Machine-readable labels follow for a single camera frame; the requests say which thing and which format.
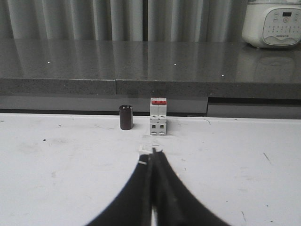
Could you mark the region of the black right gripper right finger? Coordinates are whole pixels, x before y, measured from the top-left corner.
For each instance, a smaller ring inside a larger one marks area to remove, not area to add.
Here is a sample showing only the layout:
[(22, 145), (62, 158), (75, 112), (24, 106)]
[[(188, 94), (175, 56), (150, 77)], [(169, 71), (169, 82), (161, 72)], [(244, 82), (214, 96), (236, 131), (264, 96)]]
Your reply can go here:
[(227, 226), (201, 204), (177, 177), (165, 154), (153, 151), (153, 204), (159, 226)]

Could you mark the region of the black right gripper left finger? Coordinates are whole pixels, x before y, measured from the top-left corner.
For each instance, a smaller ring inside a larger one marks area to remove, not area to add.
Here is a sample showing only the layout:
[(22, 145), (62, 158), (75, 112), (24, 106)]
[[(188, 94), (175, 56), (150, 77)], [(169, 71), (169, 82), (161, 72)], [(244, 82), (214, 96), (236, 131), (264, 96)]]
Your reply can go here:
[(121, 192), (89, 226), (151, 225), (151, 156), (142, 154)]

